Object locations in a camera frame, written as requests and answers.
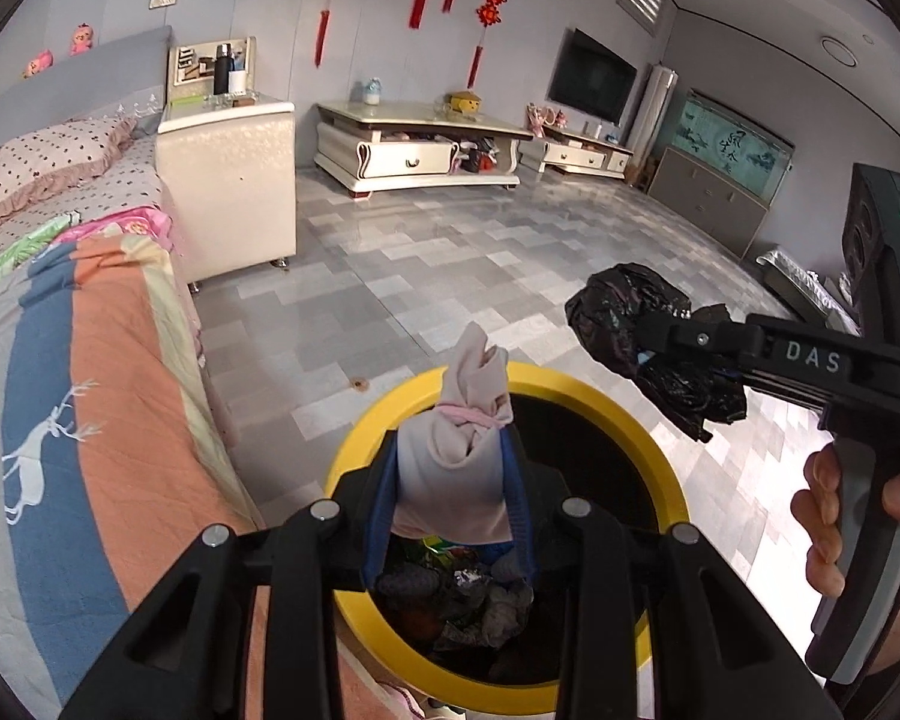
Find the gray wall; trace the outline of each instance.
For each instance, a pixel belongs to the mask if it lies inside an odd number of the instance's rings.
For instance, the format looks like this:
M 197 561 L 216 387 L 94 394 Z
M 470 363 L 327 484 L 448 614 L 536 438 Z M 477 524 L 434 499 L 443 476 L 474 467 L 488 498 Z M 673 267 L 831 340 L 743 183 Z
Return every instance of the gray wall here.
M 863 103 L 806 65 L 736 29 L 680 11 L 663 64 L 694 88 L 794 144 L 751 256 L 782 245 L 804 268 L 844 269 L 840 237 L 854 162 L 900 172 L 900 138 Z
M 482 0 L 456 0 L 450 14 L 442 0 L 428 0 L 423 26 L 408 28 L 413 0 L 333 0 L 323 65 L 314 66 L 319 11 L 326 0 L 178 0 L 148 10 L 149 0 L 25 0 L 0 35 L 0 93 L 20 81 L 26 62 L 44 47 L 66 61 L 70 36 L 80 22 L 100 42 L 168 23 L 175 41 L 212 41 L 229 35 L 257 37 L 257 87 L 293 100 L 303 119 L 298 155 L 314 153 L 312 110 L 317 100 L 350 96 L 370 76 L 383 81 L 385 98 L 434 100 L 466 85 L 482 25 L 474 9 Z M 487 33 L 487 49 L 475 91 L 487 113 L 522 122 L 524 107 L 543 101 L 567 28 L 581 28 L 641 71 L 660 60 L 673 13 L 655 38 L 621 10 L 616 0 L 509 0 L 503 23 Z M 625 120 L 638 100 L 635 86 Z M 583 116 L 571 114 L 571 124 Z

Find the human hand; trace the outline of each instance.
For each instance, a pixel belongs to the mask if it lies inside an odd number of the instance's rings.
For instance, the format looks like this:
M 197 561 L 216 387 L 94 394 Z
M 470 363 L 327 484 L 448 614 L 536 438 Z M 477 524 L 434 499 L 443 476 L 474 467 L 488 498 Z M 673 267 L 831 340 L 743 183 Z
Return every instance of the human hand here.
M 807 581 L 819 593 L 837 598 L 844 591 L 845 580 L 836 566 L 844 542 L 837 529 L 841 471 L 833 445 L 810 455 L 803 467 L 803 475 L 810 488 L 797 491 L 790 503 L 790 511 L 813 541 L 807 553 Z M 891 517 L 900 521 L 900 476 L 883 488 L 883 505 Z M 900 610 L 869 673 L 875 674 L 898 661 Z

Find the polka dot pillow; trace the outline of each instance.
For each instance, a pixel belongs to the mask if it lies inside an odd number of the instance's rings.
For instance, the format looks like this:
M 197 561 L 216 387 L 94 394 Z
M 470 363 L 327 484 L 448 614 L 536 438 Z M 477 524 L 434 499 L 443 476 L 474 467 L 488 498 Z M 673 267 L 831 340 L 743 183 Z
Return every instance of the polka dot pillow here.
M 82 119 L 0 146 L 0 224 L 29 204 L 103 175 L 130 144 L 136 119 Z

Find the green fabric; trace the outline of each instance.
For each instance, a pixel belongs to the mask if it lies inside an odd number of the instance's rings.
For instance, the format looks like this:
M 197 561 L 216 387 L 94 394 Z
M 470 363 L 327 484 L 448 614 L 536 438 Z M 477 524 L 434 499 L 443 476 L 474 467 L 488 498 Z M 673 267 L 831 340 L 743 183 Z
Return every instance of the green fabric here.
M 64 230 L 80 223 L 77 211 L 53 217 L 48 223 L 41 225 L 34 232 L 24 235 L 20 240 L 12 242 L 0 252 L 0 280 L 24 264 L 32 257 L 45 250 L 53 239 Z

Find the yellow trash can rim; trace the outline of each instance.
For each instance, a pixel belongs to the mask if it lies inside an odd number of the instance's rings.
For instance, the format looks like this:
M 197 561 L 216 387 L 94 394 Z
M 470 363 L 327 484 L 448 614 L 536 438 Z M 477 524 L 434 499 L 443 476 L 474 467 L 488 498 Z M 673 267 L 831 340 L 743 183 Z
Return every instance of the yellow trash can rim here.
M 387 430 L 436 405 L 445 367 L 421 373 L 384 395 L 346 437 L 327 477 L 327 494 L 348 471 L 368 466 Z M 571 410 L 610 437 L 643 479 L 660 531 L 689 519 L 679 480 L 660 447 L 643 426 L 605 394 L 550 368 L 510 362 L 506 373 L 512 394 L 528 395 Z M 402 680 L 439 701 L 474 712 L 532 715 L 557 707 L 557 682 L 543 685 L 489 685 L 454 674 L 413 650 L 386 622 L 367 592 L 335 593 L 343 618 L 372 656 Z M 637 623 L 637 663 L 650 659 L 650 631 L 644 614 Z

